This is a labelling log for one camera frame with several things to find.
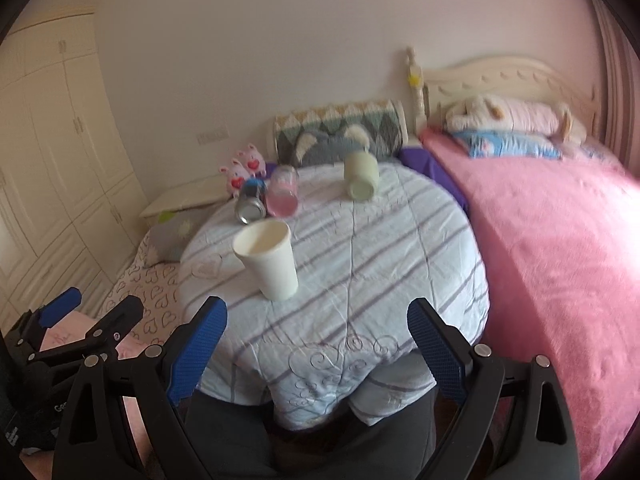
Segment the white paper cup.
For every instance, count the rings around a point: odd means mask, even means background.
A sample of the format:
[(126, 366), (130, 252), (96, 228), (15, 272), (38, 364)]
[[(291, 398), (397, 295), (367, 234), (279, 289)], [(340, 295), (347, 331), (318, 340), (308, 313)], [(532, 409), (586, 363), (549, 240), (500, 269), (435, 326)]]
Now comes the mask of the white paper cup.
[(234, 254), (270, 301), (284, 301), (298, 289), (292, 233), (278, 219), (254, 222), (235, 235)]

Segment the pale green cup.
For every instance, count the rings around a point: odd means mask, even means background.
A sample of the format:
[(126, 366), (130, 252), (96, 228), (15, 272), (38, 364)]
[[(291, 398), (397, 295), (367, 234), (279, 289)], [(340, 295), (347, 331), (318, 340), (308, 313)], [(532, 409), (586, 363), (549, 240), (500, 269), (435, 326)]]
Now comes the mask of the pale green cup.
[(366, 151), (350, 153), (344, 161), (344, 180), (348, 196), (366, 202), (378, 190), (378, 160)]

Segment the pink floral quilt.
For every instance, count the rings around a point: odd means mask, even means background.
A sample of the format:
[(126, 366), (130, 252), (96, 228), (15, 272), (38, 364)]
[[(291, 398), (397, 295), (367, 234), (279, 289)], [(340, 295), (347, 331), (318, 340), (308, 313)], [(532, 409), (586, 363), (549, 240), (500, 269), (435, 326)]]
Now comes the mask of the pink floral quilt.
[[(85, 333), (96, 324), (96, 320), (80, 312), (73, 311), (66, 315), (57, 326), (47, 330), (42, 343), (42, 350), (48, 350), (81, 340)], [(171, 328), (163, 328), (158, 318), (142, 320), (118, 345), (117, 352), (121, 359), (137, 356), (149, 344), (163, 344), (169, 337)], [(128, 422), (142, 463), (149, 461), (152, 452), (151, 442), (143, 425), (143, 420), (134, 398), (125, 398), (125, 408)], [(38, 452), (27, 456), (21, 455), (21, 460), (36, 479), (50, 479), (52, 476), (53, 453)]]

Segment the heart patterned sheet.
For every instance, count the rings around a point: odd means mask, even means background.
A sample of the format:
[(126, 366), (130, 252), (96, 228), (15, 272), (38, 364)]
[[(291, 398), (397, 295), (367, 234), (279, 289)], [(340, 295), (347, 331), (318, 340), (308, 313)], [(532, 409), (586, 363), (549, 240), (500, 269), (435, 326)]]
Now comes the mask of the heart patterned sheet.
[(107, 314), (127, 296), (138, 297), (143, 304), (142, 320), (130, 335), (142, 344), (164, 344), (182, 321), (183, 306), (178, 299), (179, 265), (157, 263), (147, 268), (149, 235), (143, 237), (134, 260), (106, 295), (98, 317)]

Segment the dark trousers leg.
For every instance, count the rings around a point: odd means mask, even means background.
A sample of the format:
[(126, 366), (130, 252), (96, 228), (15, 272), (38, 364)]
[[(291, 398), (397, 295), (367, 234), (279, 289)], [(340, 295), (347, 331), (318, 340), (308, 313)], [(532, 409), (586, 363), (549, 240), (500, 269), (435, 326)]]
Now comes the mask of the dark trousers leg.
[(346, 408), (288, 431), (271, 403), (243, 406), (196, 392), (186, 433), (213, 479), (414, 479), (436, 448), (435, 390), (373, 426)]

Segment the grey flower pillow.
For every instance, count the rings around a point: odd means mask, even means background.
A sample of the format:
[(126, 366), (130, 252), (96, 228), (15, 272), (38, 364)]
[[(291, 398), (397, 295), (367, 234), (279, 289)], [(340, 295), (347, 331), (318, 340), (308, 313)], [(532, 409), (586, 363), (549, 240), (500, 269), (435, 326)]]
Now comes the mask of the grey flower pillow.
[(144, 257), (147, 268), (159, 263), (179, 262), (186, 246), (216, 207), (179, 211), (169, 220), (153, 226)]

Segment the white wardrobe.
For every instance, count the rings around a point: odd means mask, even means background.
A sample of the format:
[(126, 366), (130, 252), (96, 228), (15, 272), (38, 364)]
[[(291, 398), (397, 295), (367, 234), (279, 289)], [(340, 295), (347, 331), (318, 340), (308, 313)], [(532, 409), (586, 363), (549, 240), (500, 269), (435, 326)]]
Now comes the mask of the white wardrobe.
[(1, 326), (75, 286), (96, 315), (148, 201), (106, 95), (90, 14), (1, 45)]

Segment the pink fleece blanket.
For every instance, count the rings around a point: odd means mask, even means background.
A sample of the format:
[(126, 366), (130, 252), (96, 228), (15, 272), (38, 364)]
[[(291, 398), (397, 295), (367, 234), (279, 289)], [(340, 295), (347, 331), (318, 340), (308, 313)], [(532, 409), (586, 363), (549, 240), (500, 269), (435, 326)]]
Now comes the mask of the pink fleece blanket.
[(473, 158), (446, 134), (424, 148), (456, 182), (486, 266), (485, 341), (543, 354), (559, 377), (580, 474), (596, 478), (639, 414), (639, 183), (576, 159)]

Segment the blue metal can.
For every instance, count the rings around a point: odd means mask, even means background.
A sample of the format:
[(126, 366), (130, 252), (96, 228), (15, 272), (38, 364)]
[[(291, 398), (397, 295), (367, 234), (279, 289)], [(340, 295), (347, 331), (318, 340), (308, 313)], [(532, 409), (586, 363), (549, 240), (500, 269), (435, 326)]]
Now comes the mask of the blue metal can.
[(266, 218), (266, 184), (258, 178), (248, 179), (240, 189), (235, 204), (235, 217), (243, 224), (250, 224)]

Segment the pink glass jar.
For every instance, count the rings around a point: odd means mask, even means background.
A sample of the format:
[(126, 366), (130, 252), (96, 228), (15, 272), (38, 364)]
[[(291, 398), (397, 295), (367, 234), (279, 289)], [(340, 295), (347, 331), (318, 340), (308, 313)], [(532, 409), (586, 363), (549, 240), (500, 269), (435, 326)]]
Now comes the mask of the pink glass jar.
[(276, 218), (294, 216), (298, 208), (298, 174), (292, 166), (279, 166), (271, 174), (267, 192), (268, 214)]

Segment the rear pink bunny plush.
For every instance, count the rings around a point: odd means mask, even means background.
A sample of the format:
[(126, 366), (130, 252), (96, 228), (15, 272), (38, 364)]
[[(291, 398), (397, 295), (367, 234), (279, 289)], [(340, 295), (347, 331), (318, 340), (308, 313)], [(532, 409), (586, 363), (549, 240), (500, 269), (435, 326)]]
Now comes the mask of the rear pink bunny plush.
[(264, 156), (254, 144), (248, 144), (244, 150), (236, 152), (243, 167), (252, 177), (264, 178), (267, 175), (267, 164)]

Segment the blue cartoon pillow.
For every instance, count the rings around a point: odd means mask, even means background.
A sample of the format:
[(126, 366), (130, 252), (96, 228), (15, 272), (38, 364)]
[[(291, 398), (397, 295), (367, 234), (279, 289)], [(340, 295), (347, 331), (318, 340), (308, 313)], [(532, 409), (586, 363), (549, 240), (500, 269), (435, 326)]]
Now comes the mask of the blue cartoon pillow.
[(544, 136), (521, 132), (465, 130), (451, 133), (471, 158), (535, 157), (560, 159), (560, 151)]

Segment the purple cloth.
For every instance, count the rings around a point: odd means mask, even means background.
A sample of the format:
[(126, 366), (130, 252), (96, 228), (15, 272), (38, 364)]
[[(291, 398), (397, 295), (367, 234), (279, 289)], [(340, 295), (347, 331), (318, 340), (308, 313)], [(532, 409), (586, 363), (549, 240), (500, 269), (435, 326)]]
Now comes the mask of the purple cloth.
[(398, 152), (397, 158), (404, 166), (444, 188), (457, 201), (463, 211), (466, 214), (469, 213), (469, 203), (457, 183), (429, 151), (420, 146), (410, 146), (410, 148), (402, 148)]

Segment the grey cat plush pillow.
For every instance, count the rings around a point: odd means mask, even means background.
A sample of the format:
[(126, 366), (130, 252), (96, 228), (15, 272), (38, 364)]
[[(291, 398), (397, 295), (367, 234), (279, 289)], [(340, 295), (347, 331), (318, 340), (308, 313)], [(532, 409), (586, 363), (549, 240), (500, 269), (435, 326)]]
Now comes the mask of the grey cat plush pillow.
[(349, 154), (367, 152), (370, 147), (370, 133), (360, 125), (346, 126), (333, 134), (307, 130), (297, 137), (290, 164), (304, 168), (344, 162)]

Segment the white dog plush toy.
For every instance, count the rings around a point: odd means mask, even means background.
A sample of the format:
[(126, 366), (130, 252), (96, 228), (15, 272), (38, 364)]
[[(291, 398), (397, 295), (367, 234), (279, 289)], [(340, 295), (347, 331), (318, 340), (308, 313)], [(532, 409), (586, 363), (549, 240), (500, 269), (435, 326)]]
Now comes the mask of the white dog plush toy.
[(494, 94), (479, 94), (457, 102), (447, 110), (445, 129), (496, 130), (540, 134), (582, 144), (587, 140), (587, 128), (566, 103), (546, 104)]

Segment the diamond patterned bolster pillow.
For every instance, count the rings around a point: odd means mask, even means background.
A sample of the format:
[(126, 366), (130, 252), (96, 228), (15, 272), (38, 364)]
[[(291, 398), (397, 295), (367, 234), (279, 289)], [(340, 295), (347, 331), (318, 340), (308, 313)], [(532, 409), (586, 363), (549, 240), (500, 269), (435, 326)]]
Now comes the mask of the diamond patterned bolster pillow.
[(295, 151), (299, 133), (322, 131), (334, 136), (351, 125), (369, 133), (370, 148), (383, 157), (395, 156), (409, 142), (404, 108), (393, 100), (371, 100), (311, 107), (276, 115), (268, 131), (267, 148), (274, 162), (288, 162)]

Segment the cream wooden headboard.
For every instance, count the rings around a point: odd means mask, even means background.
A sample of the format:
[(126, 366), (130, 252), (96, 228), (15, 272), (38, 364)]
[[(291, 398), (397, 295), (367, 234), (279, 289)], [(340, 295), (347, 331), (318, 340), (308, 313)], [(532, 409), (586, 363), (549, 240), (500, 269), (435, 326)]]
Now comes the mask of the cream wooden headboard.
[(597, 88), (585, 92), (550, 65), (518, 55), (473, 58), (446, 68), (425, 68), (416, 49), (406, 49), (409, 87), (413, 98), (414, 130), (439, 126), (451, 105), (481, 93), (507, 98), (564, 102), (594, 136), (600, 127)]

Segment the white wall switch panel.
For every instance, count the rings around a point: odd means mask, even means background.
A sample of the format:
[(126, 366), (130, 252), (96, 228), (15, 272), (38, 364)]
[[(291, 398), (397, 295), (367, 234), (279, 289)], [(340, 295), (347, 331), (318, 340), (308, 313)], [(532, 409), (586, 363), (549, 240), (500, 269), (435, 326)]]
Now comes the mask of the white wall switch panel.
[(226, 126), (218, 127), (214, 130), (210, 130), (204, 133), (199, 133), (196, 136), (196, 140), (200, 145), (211, 144), (227, 140), (229, 137), (229, 130)]

